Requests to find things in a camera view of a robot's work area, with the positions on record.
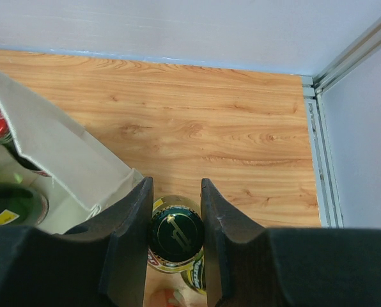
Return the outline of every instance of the bottle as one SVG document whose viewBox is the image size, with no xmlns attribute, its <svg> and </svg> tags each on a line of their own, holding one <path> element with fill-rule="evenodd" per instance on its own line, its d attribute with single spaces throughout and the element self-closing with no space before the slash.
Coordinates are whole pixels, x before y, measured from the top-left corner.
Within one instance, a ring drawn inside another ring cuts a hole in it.
<svg viewBox="0 0 381 307">
<path fill-rule="evenodd" d="M 48 211 L 48 201 L 36 190 L 20 184 L 0 183 L 0 225 L 36 226 Z"/>
<path fill-rule="evenodd" d="M 204 239 L 199 207 L 192 200 L 169 195 L 153 204 L 148 227 L 148 265 L 164 273 L 192 267 Z"/>
<path fill-rule="evenodd" d="M 193 266 L 181 272 L 180 275 L 188 287 L 197 293 L 206 295 L 205 257 L 203 252 L 200 252 Z"/>
<path fill-rule="evenodd" d="M 40 168 L 35 166 L 32 162 L 27 159 L 19 156 L 17 153 L 16 146 L 13 142 L 12 134 L 10 133 L 8 124 L 4 119 L 3 115 L 0 112 L 0 144 L 6 147 L 7 151 L 9 151 L 10 155 L 24 168 L 30 169 L 31 171 L 41 175 L 48 177 L 48 174 L 42 171 Z"/>
</svg>

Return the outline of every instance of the green bottle cap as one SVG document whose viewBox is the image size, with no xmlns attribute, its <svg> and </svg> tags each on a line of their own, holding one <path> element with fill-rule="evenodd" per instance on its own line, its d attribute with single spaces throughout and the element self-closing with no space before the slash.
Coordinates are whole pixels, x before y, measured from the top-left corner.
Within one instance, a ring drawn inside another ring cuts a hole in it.
<svg viewBox="0 0 381 307">
<path fill-rule="evenodd" d="M 168 206 L 152 217 L 148 235 L 150 249 L 155 255 L 168 262 L 180 263 L 201 250 L 203 222 L 188 207 Z"/>
</svg>

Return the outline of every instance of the paper bag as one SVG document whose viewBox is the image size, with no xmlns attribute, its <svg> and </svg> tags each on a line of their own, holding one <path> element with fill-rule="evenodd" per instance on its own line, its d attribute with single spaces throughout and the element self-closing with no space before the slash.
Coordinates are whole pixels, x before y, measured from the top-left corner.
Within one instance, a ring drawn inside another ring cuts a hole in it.
<svg viewBox="0 0 381 307">
<path fill-rule="evenodd" d="M 0 182 L 21 180 L 48 198 L 39 226 L 47 232 L 63 233 L 98 214 L 143 178 L 60 108 L 2 72 L 0 110 L 19 155 L 51 176 L 22 168 L 0 145 Z"/>
</svg>

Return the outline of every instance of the wood grain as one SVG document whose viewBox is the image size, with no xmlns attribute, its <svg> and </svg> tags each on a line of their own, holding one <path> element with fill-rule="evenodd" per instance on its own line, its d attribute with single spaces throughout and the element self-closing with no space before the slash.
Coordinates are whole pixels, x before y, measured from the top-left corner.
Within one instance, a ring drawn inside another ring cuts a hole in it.
<svg viewBox="0 0 381 307">
<path fill-rule="evenodd" d="M 0 70 L 153 176 L 155 197 L 199 202 L 208 177 L 263 226 L 320 225 L 299 76 L 2 50 Z M 146 297 L 164 286 L 185 289 L 148 269 Z"/>
</svg>

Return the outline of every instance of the green bottle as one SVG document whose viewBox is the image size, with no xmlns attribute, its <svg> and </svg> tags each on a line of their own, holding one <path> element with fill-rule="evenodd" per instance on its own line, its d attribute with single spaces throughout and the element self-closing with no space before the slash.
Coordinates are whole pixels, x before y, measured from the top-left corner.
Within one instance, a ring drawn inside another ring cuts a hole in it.
<svg viewBox="0 0 381 307">
<path fill-rule="evenodd" d="M 0 183 L 0 225 L 40 224 L 49 204 L 44 196 L 20 184 Z"/>
<path fill-rule="evenodd" d="M 148 226 L 148 264 L 157 271 L 176 273 L 191 268 L 203 246 L 204 227 L 199 206 L 189 198 L 168 195 L 153 204 Z"/>
</svg>

